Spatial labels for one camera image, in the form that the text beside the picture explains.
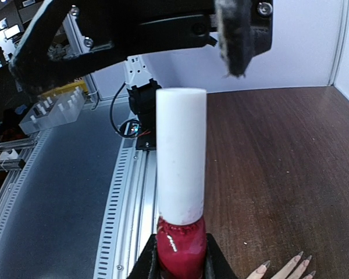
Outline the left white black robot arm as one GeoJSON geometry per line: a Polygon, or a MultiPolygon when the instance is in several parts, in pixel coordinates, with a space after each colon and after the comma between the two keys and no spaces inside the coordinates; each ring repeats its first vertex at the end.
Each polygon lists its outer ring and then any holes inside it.
{"type": "Polygon", "coordinates": [[[253,57],[272,46],[272,1],[44,1],[11,58],[9,69],[31,95],[65,85],[120,62],[124,88],[140,128],[137,147],[155,149],[159,84],[140,55],[218,46],[230,75],[240,77],[253,57]],[[48,49],[72,13],[89,51],[52,59],[48,49]]]}

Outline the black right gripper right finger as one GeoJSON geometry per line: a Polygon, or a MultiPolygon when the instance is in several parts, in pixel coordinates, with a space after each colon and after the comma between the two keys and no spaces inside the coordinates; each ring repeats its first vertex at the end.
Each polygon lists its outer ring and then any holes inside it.
{"type": "Polygon", "coordinates": [[[228,264],[213,235],[207,233],[206,240],[204,278],[234,279],[236,275],[228,264]]]}

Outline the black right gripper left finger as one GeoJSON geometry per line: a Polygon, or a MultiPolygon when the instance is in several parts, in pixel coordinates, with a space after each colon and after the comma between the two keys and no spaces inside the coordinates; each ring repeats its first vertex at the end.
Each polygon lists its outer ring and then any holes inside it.
{"type": "Polygon", "coordinates": [[[158,279],[159,269],[156,234],[151,234],[127,279],[158,279]]]}

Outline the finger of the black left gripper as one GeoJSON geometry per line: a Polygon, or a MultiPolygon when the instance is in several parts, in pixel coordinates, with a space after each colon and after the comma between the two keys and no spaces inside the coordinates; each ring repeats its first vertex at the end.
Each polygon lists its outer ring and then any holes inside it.
{"type": "Polygon", "coordinates": [[[273,2],[215,1],[220,57],[227,76],[242,77],[251,60],[271,49],[273,2]]]}
{"type": "Polygon", "coordinates": [[[129,56],[215,45],[213,1],[44,1],[24,32],[9,70],[23,90],[39,95],[129,56]],[[86,53],[52,59],[51,42],[73,9],[92,43],[86,53]]]}

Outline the pale hand with long nails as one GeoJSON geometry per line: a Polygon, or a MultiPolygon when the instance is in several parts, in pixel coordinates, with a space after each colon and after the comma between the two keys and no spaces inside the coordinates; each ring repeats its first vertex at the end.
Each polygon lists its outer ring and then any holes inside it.
{"type": "MultiPolygon", "coordinates": [[[[293,256],[271,279],[313,279],[316,276],[316,271],[313,270],[308,274],[305,274],[311,260],[312,255],[302,260],[304,252],[293,256]]],[[[270,267],[271,261],[267,260],[260,264],[254,271],[252,271],[246,279],[262,279],[268,268],[270,267]]]]}

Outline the red nail polish bottle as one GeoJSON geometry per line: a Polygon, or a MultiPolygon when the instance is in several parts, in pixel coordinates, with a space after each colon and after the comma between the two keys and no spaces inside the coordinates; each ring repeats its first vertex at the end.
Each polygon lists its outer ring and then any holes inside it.
{"type": "Polygon", "coordinates": [[[160,278],[203,278],[206,247],[204,218],[185,226],[160,218],[156,234],[160,278]]]}

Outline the white nail polish cap brush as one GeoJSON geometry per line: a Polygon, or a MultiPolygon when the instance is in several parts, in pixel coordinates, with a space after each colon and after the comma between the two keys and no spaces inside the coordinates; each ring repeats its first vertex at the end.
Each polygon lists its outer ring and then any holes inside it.
{"type": "Polygon", "coordinates": [[[156,158],[160,216],[185,226],[204,211],[206,90],[162,88],[156,92],[156,158]]]}

